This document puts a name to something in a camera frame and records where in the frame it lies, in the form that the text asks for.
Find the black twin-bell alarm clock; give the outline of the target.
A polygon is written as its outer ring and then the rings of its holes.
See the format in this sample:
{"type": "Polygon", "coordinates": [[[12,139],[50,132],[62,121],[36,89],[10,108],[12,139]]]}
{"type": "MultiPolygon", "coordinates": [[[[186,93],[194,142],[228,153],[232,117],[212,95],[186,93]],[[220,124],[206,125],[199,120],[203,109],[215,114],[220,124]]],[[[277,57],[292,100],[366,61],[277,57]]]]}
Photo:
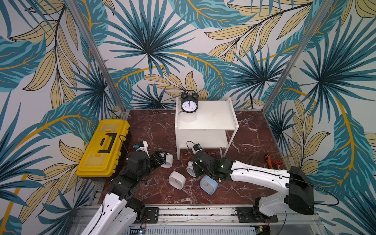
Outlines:
{"type": "Polygon", "coordinates": [[[181,93],[181,109],[185,113],[194,113],[198,110],[199,94],[194,90],[185,90],[181,93]]]}

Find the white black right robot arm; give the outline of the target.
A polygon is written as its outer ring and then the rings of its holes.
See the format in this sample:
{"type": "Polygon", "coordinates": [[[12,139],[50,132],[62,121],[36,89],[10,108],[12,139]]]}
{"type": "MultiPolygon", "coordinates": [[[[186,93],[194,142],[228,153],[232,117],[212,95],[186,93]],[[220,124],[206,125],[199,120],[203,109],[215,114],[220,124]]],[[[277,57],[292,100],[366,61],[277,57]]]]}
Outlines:
{"type": "Polygon", "coordinates": [[[233,181],[259,185],[275,191],[255,200],[252,213],[270,218],[281,212],[314,214],[313,184],[298,167],[289,170],[268,169],[228,158],[215,159],[202,149],[193,148],[193,170],[216,182],[233,181]]]}

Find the white twin-bell alarm clock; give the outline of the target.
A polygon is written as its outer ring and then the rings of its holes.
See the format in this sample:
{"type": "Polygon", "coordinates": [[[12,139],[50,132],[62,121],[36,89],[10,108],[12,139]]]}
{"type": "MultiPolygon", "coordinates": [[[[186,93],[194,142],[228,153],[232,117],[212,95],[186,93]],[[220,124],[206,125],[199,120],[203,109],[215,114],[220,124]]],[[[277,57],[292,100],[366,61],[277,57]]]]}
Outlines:
{"type": "Polygon", "coordinates": [[[161,167],[171,168],[173,165],[173,155],[167,152],[161,152],[161,156],[164,159],[164,164],[162,164],[161,167]]]}

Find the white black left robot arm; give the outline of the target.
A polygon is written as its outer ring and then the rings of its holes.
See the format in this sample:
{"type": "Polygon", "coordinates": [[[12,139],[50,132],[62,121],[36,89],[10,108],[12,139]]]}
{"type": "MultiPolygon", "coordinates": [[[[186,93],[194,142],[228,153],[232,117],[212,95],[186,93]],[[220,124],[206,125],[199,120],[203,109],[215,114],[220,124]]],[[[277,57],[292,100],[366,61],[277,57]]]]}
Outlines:
{"type": "Polygon", "coordinates": [[[145,204],[134,198],[144,178],[166,162],[167,153],[138,149],[128,158],[128,163],[111,182],[108,194],[88,223],[83,235],[122,235],[135,221],[141,221],[145,204]]]}

